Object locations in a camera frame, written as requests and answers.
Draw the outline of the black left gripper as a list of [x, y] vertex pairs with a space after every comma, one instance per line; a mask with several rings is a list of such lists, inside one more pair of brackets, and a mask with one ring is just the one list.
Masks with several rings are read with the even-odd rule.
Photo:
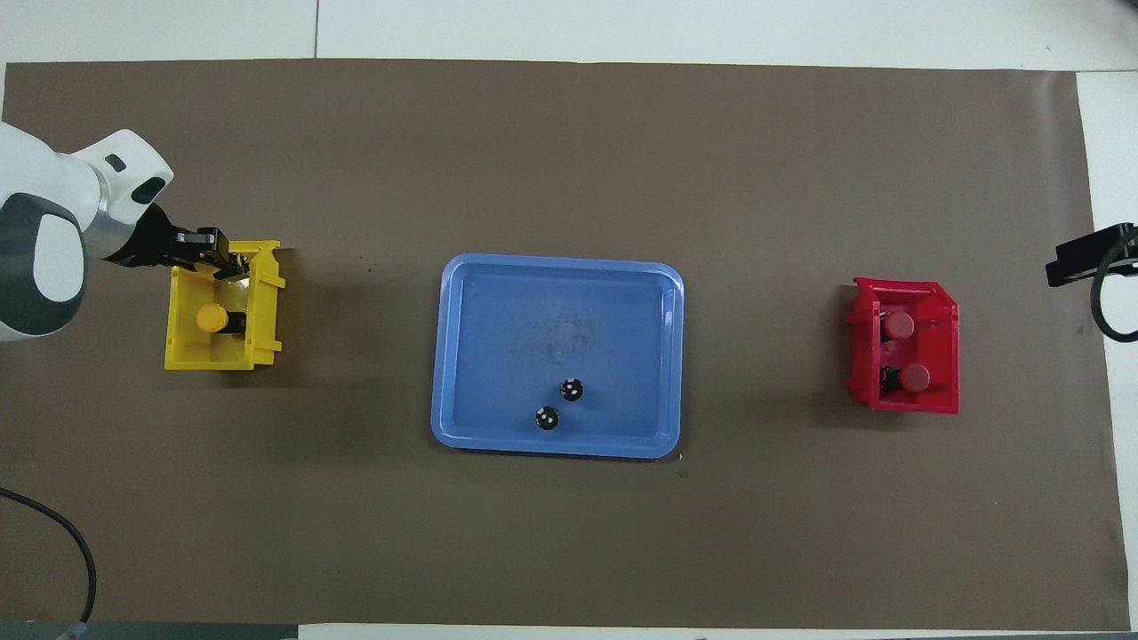
[[159, 205], [146, 208], [126, 243], [106, 261], [125, 268], [178, 266], [198, 273], [228, 273], [233, 266], [223, 231], [216, 227], [193, 231], [178, 227]]

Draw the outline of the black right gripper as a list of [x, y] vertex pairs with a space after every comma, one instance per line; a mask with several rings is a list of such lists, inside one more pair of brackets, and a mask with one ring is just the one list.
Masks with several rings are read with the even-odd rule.
[[1094, 272], [1137, 272], [1137, 225], [1118, 223], [1057, 244], [1055, 260], [1046, 264], [1052, 288], [1090, 278]]

